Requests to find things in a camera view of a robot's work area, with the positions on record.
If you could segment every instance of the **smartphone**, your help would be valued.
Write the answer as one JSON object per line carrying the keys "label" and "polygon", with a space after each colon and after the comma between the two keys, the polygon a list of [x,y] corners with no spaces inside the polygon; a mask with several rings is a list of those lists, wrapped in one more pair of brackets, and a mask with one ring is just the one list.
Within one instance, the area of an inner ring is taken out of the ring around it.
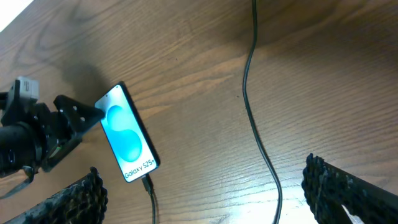
{"label": "smartphone", "polygon": [[101,125],[126,182],[156,170],[160,161],[123,82],[95,103],[105,113]]}

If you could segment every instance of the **wooden surface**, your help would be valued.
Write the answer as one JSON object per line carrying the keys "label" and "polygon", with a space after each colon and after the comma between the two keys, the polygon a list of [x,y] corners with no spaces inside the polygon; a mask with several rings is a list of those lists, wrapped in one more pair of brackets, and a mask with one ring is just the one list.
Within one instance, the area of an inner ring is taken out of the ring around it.
{"label": "wooden surface", "polygon": [[[281,223],[314,223],[301,189],[313,152],[398,194],[396,1],[259,1],[248,94],[282,181]],[[161,223],[270,223],[277,191],[241,94],[251,2],[34,1],[0,33],[0,91],[40,80],[93,103],[124,80],[162,161],[152,180]],[[100,125],[50,173],[0,201],[4,222],[95,166],[105,223],[150,223],[141,181],[125,183]],[[4,193],[22,180],[0,181]]]}

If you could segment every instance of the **textured black object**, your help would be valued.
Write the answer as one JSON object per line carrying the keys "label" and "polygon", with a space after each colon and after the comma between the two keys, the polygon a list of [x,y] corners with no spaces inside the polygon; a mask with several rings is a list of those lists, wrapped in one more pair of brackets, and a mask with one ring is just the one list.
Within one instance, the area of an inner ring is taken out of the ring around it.
{"label": "textured black object", "polygon": [[6,223],[102,223],[107,194],[98,171],[91,167],[88,175]]}
{"label": "textured black object", "polygon": [[307,157],[304,196],[318,223],[351,223],[344,211],[364,223],[398,223],[398,196],[344,172],[321,157]]}

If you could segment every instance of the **black cable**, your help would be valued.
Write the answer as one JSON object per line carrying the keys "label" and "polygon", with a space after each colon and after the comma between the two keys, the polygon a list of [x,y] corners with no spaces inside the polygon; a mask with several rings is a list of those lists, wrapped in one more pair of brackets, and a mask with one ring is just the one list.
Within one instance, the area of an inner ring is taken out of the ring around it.
{"label": "black cable", "polygon": [[276,171],[274,169],[274,166],[271,163],[271,160],[269,159],[267,152],[261,142],[260,135],[258,133],[258,130],[256,128],[256,123],[254,122],[253,114],[251,113],[250,109],[250,104],[249,104],[249,99],[248,99],[248,93],[246,92],[246,83],[248,80],[248,74],[249,74],[249,68],[250,68],[250,62],[251,58],[253,57],[254,49],[256,48],[257,44],[257,4],[256,0],[252,0],[252,16],[253,16],[253,43],[250,49],[249,57],[246,62],[246,66],[244,68],[244,75],[243,75],[243,84],[242,84],[242,91],[243,91],[243,99],[244,99],[244,104],[246,106],[246,111],[248,112],[248,117],[250,120],[250,125],[253,130],[254,138],[256,138],[257,145],[260,149],[260,152],[262,154],[262,157],[264,158],[271,174],[272,177],[275,180],[276,187],[278,189],[278,204],[277,204],[277,209],[275,212],[275,217],[274,217],[274,224],[279,223],[279,218],[280,218],[280,213],[282,210],[282,186],[280,184],[278,175],[276,174]]}
{"label": "black cable", "polygon": [[154,184],[152,183],[149,174],[146,174],[142,178],[142,183],[144,184],[145,190],[150,196],[150,202],[152,203],[152,224],[156,224],[156,203],[155,203],[155,192]]}

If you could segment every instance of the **cable connector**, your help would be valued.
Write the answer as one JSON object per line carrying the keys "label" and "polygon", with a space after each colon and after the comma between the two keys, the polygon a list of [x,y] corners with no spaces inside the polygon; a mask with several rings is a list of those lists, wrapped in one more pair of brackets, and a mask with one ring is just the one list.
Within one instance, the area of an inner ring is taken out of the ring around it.
{"label": "cable connector", "polygon": [[145,190],[149,195],[154,193],[154,183],[152,183],[149,174],[146,174],[142,179],[142,183],[144,184]]}

